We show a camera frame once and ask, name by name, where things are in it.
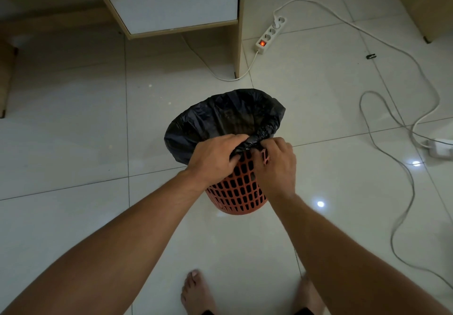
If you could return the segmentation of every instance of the trash bin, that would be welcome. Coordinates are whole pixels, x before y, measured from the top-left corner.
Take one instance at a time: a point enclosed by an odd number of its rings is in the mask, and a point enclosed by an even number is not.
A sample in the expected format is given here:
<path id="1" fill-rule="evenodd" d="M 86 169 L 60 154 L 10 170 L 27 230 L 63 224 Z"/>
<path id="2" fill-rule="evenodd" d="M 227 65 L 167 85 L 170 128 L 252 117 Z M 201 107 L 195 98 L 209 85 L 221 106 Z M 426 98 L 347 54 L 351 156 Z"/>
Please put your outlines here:
<path id="1" fill-rule="evenodd" d="M 201 141 L 226 134 L 249 135 L 231 153 L 231 157 L 241 155 L 233 173 L 206 190 L 221 211 L 248 214 L 267 201 L 253 172 L 250 149 L 260 150 L 264 163 L 269 161 L 260 142 L 273 137 L 284 114 L 285 108 L 265 92 L 238 89 L 209 97 L 181 113 L 168 126 L 164 141 L 175 160 L 187 165 Z"/>

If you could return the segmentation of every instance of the orange waste basket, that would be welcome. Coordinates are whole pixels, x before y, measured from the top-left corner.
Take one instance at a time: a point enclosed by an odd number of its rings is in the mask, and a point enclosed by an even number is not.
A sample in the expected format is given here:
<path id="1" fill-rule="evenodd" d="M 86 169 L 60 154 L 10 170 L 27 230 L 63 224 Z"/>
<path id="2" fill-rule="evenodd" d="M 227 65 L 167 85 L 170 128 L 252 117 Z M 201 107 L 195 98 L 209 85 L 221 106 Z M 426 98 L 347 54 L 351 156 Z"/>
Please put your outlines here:
<path id="1" fill-rule="evenodd" d="M 267 151 L 263 149 L 261 154 L 266 164 L 269 161 Z M 206 193 L 219 210 L 231 215 L 252 213 L 267 202 L 253 172 L 250 151 L 244 153 L 232 174 L 220 183 L 209 186 Z"/>

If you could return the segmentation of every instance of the hand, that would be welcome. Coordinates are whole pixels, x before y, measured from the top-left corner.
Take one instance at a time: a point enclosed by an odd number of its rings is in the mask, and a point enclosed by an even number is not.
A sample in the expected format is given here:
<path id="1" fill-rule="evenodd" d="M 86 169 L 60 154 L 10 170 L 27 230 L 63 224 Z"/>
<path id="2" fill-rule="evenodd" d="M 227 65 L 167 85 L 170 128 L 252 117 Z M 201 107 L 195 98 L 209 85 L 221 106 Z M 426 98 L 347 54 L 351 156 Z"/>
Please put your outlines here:
<path id="1" fill-rule="evenodd" d="M 199 142 L 186 171 L 193 173 L 197 182 L 201 182 L 205 189 L 218 183 L 233 173 L 233 169 L 241 157 L 236 155 L 230 160 L 230 154 L 248 137 L 246 134 L 230 134 Z"/>
<path id="2" fill-rule="evenodd" d="M 256 180 L 270 200 L 292 198 L 296 194 L 296 155 L 293 147 L 281 137 L 261 141 L 269 162 L 264 165 L 261 153 L 252 149 Z"/>

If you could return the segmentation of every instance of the foot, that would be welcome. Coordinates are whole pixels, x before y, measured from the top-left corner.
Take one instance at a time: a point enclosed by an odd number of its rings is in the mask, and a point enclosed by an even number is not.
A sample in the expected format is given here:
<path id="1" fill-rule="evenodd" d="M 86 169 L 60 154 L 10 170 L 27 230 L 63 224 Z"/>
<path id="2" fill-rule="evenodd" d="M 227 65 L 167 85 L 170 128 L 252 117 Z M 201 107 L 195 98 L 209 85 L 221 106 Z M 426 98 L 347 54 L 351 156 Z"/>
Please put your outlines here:
<path id="1" fill-rule="evenodd" d="M 188 315 L 202 315 L 207 310 L 215 314 L 217 311 L 214 298 L 199 270 L 188 273 L 181 293 L 181 302 Z"/>
<path id="2" fill-rule="evenodd" d="M 291 314 L 295 314 L 303 308 L 308 308 L 314 315 L 323 315 L 324 309 L 326 309 L 321 296 L 306 273 L 299 283 Z"/>

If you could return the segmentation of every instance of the black garbage bag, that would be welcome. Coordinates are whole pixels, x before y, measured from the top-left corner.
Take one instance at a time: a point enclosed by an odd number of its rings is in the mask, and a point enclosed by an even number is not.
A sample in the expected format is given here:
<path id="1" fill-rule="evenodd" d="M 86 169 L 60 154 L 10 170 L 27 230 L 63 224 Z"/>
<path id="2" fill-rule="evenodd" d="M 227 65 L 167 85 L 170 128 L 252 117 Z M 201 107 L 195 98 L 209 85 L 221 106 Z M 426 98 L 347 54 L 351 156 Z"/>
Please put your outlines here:
<path id="1" fill-rule="evenodd" d="M 263 91 L 238 89 L 209 97 L 188 108 L 168 126 L 164 141 L 177 162 L 189 164 L 197 143 L 226 134 L 250 137 L 231 153 L 257 148 L 280 126 L 285 108 Z"/>

